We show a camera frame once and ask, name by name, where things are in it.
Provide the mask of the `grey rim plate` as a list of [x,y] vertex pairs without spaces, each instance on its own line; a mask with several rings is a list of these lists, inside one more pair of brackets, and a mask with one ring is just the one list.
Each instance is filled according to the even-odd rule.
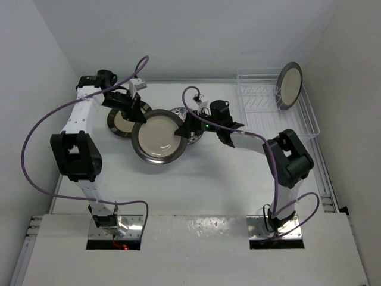
[[277,107],[280,110],[290,109],[298,100],[302,89],[303,74],[296,62],[287,63],[282,68],[276,83]]
[[154,165],[169,164],[185,151],[188,139],[175,131],[183,120],[175,113],[156,109],[145,113],[145,123],[135,123],[132,129],[132,147],[145,162]]

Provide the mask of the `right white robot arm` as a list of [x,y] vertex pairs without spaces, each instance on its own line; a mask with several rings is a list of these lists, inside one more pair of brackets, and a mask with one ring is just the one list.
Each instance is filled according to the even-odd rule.
[[232,148],[243,148],[265,155],[274,177],[273,202],[267,211],[265,226],[269,232],[278,230],[296,214],[299,189],[314,167],[307,149],[292,129],[286,129],[273,139],[265,139],[247,131],[245,125],[235,122],[229,103],[213,101],[209,110],[188,111],[184,123],[174,132],[189,139],[191,134],[216,133],[219,140]]

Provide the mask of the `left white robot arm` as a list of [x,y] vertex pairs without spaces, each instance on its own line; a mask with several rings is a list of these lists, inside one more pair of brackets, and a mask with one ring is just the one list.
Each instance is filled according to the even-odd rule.
[[117,75],[99,70],[95,76],[82,76],[76,86],[77,102],[68,122],[50,144],[60,174],[75,182],[89,200],[89,211],[95,225],[114,237],[123,237],[129,230],[128,221],[119,214],[118,206],[110,204],[101,186],[102,156],[92,140],[93,120],[104,106],[120,111],[123,119],[144,123],[138,91],[146,88],[144,80],[133,76],[128,88],[118,91]]

